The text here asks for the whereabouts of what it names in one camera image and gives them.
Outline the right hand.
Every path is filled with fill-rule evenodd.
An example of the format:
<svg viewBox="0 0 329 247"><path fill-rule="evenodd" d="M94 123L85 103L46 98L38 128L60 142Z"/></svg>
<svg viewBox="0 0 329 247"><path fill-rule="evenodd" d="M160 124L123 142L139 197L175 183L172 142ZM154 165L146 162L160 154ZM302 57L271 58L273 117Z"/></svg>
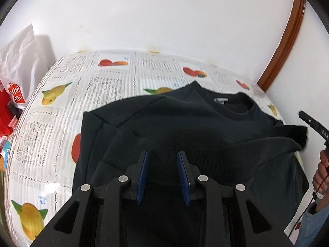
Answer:
<svg viewBox="0 0 329 247"><path fill-rule="evenodd" d="M328 157L327 152L322 150L320 152L320 162L312 180L315 191L324 193L328 189Z"/></svg>

